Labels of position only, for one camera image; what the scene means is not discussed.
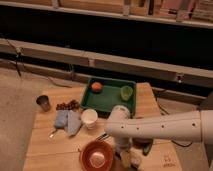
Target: paper cup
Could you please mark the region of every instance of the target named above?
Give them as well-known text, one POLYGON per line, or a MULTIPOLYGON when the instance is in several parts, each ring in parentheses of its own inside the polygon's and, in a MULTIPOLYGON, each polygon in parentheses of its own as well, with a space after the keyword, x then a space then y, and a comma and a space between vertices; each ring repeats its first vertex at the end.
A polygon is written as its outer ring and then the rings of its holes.
POLYGON ((98 114, 94 109, 86 109, 81 115, 81 120, 88 129, 95 127, 97 119, 98 114))

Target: black cable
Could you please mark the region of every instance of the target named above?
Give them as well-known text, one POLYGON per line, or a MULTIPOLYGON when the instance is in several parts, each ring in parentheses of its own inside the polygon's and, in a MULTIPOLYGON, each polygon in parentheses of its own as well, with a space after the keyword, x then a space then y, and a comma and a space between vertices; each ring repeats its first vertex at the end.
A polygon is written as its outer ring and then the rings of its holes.
POLYGON ((8 45, 10 47, 12 47, 12 49, 16 53, 15 68, 16 68, 16 71, 17 71, 19 77, 21 77, 21 71, 20 71, 19 66, 18 66, 18 58, 20 57, 21 53, 17 51, 16 47, 12 43, 10 43, 10 41, 4 36, 3 33, 0 32, 0 35, 2 36, 3 39, 6 40, 6 42, 8 43, 8 45))
MULTIPOLYGON (((31 74, 36 74, 38 75, 37 73, 35 73, 34 71, 30 70, 29 68, 27 68, 25 66, 25 64, 23 63, 23 61, 21 61, 22 63, 22 66, 24 67, 25 71, 31 73, 31 74)), ((61 84, 58 84, 56 83, 55 81, 53 81, 50 77, 48 76, 43 76, 43 75, 40 75, 41 77, 44 77, 44 78, 47 78, 53 85, 57 86, 57 87, 65 87, 65 88, 72 88, 71 86, 67 86, 67 85, 61 85, 61 84)))
MULTIPOLYGON (((165 109, 159 104, 159 102, 158 102, 158 95, 159 95, 160 93, 164 93, 164 92, 166 92, 166 91, 167 91, 167 89, 158 91, 157 94, 156 94, 156 96, 155 96, 155 98, 156 98, 156 101, 157 101, 157 104, 158 104, 159 108, 160 108, 165 114, 170 115, 170 113, 169 113, 167 110, 165 110, 165 109)), ((190 142, 190 143, 187 144, 187 145, 183 145, 183 144, 180 144, 180 143, 178 143, 178 142, 176 142, 176 141, 174 141, 174 140, 172 140, 172 143, 174 143, 174 144, 176 144, 176 145, 178 145, 178 146, 180 146, 180 147, 184 147, 184 148, 185 148, 185 147, 189 147, 189 146, 191 146, 191 145, 193 144, 193 142, 190 142)))
POLYGON ((191 145, 193 144, 193 142, 190 142, 190 143, 187 144, 187 145, 183 145, 183 144, 179 144, 178 142, 176 142, 176 141, 174 141, 174 140, 172 140, 172 142, 173 142, 174 144, 180 146, 180 147, 189 147, 189 146, 191 146, 191 145))
POLYGON ((15 67, 16 67, 16 71, 17 71, 19 77, 21 77, 21 76, 22 76, 22 75, 21 75, 21 71, 20 71, 19 66, 18 66, 18 58, 19 58, 19 56, 20 56, 20 54, 18 53, 18 54, 16 55, 15 67))

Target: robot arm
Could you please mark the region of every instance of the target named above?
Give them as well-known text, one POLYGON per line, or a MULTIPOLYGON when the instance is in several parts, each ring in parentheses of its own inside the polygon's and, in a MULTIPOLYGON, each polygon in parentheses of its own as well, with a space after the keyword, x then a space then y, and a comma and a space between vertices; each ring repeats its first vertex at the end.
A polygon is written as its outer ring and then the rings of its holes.
POLYGON ((115 106, 107 120, 105 131, 118 138, 203 141, 213 144, 213 111, 130 119, 126 107, 115 106))

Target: tray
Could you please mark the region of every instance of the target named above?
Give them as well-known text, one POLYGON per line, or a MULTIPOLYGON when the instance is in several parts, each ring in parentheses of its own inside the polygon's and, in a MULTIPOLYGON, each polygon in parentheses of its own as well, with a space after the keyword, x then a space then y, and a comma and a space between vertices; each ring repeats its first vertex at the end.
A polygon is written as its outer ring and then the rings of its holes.
POLYGON ((136 105, 136 83, 127 80, 91 77, 85 89, 81 101, 81 107, 83 109, 92 108, 99 114, 108 116, 115 105, 126 106, 129 109, 131 116, 134 116, 136 105), (100 93, 94 93, 91 90, 92 83, 96 81, 103 85, 103 89, 100 93), (128 85, 133 89, 133 95, 128 101, 123 101, 120 95, 120 88, 125 85, 128 85))

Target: floor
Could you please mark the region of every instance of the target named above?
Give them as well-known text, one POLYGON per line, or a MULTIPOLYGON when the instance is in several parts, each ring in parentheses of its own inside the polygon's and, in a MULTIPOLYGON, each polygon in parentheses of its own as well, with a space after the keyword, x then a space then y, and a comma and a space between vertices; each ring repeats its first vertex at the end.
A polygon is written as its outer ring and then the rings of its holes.
MULTIPOLYGON (((64 85, 81 85, 78 82, 53 79, 64 85)), ((22 170, 38 108, 36 97, 50 88, 59 87, 38 75, 23 72, 20 78, 14 70, 0 68, 0 171, 22 170)), ((194 105, 166 99, 159 99, 159 103, 171 114, 196 109, 194 105)), ((183 171, 208 170, 203 144, 193 143, 188 148, 175 147, 183 171)))

